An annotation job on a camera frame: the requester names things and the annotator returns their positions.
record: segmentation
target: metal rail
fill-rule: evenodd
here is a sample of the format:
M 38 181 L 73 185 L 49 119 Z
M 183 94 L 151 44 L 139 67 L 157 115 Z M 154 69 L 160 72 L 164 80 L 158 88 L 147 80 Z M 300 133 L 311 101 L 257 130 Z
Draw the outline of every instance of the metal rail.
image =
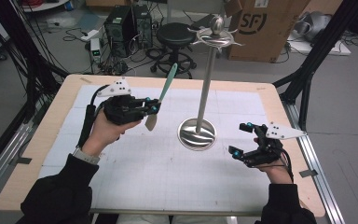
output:
M 283 107 L 286 110 L 286 114 L 290 119 L 293 128 L 300 129 L 298 125 L 299 114 L 295 105 L 289 105 L 283 103 Z M 333 224 L 345 224 L 344 218 L 341 215 L 341 212 L 338 208 L 336 199 L 334 198 L 333 192 L 330 189 L 327 179 L 324 175 L 322 165 L 319 163 L 318 157 L 316 156 L 313 145 L 310 142 L 308 136 L 303 136 L 297 138 L 298 143 L 302 149 L 304 159 L 306 160 L 310 170 L 315 170 L 318 174 L 313 177 L 316 188 L 319 191 L 322 202 L 324 203 L 324 208 L 326 213 Z
M 36 104 L 36 110 L 40 111 L 42 103 L 38 101 Z M 30 119 L 27 123 L 22 123 L 17 131 L 13 134 L 13 137 L 9 140 L 7 146 L 0 155 L 0 179 L 10 165 L 10 162 L 15 159 L 19 154 L 19 150 L 26 143 L 26 140 L 32 135 L 35 129 L 34 119 Z

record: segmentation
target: cardboard box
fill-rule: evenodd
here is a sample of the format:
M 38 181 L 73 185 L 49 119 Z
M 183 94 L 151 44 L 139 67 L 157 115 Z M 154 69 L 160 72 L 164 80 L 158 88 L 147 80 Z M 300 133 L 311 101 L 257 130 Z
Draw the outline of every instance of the cardboard box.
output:
M 303 12 L 320 11 L 324 14 L 334 15 L 342 0 L 310 0 Z
M 310 0 L 231 0 L 225 5 L 232 16 L 229 30 L 237 43 L 228 48 L 228 59 L 276 62 L 298 17 Z
M 131 0 L 86 0 L 86 5 L 88 7 L 130 6 Z

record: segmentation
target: black sleeve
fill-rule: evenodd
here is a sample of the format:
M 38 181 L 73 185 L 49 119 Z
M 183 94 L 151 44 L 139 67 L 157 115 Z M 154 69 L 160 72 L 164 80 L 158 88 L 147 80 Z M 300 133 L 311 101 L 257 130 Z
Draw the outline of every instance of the black sleeve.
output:
M 268 203 L 263 208 L 261 221 L 255 224 L 316 224 L 315 216 L 301 208 L 297 185 L 270 184 Z
M 38 179 L 21 211 L 26 224 L 89 224 L 92 200 L 90 181 L 98 165 L 81 161 L 71 154 L 59 174 Z

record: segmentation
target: wristband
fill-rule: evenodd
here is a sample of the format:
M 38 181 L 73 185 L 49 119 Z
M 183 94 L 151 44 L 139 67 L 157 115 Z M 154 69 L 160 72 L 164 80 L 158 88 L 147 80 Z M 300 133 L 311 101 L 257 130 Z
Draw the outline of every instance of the wristband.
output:
M 91 155 L 88 155 L 88 154 L 84 153 L 81 150 L 81 147 L 77 147 L 75 152 L 72 155 L 74 157 L 82 160 L 82 161 L 86 161 L 86 162 L 88 162 L 90 164 L 93 164 L 93 165 L 98 164 L 98 161 L 100 161 L 99 157 L 94 157 L 94 156 L 91 156 Z

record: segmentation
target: black stool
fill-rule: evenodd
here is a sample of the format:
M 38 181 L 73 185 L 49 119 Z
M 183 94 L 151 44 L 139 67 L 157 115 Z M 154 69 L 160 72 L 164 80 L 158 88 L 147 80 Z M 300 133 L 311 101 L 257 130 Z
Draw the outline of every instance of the black stool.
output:
M 190 68 L 194 69 L 197 64 L 190 58 L 190 56 L 179 52 L 179 49 L 188 47 L 196 39 L 196 34 L 187 30 L 188 25 L 179 22 L 172 22 L 161 26 L 157 31 L 158 41 L 165 47 L 171 49 L 171 52 L 166 52 L 160 55 L 153 66 L 150 67 L 151 72 L 156 72 L 157 68 L 166 73 L 170 72 L 170 69 L 174 63 L 178 64 L 177 74 L 188 73 L 188 78 L 192 79 Z

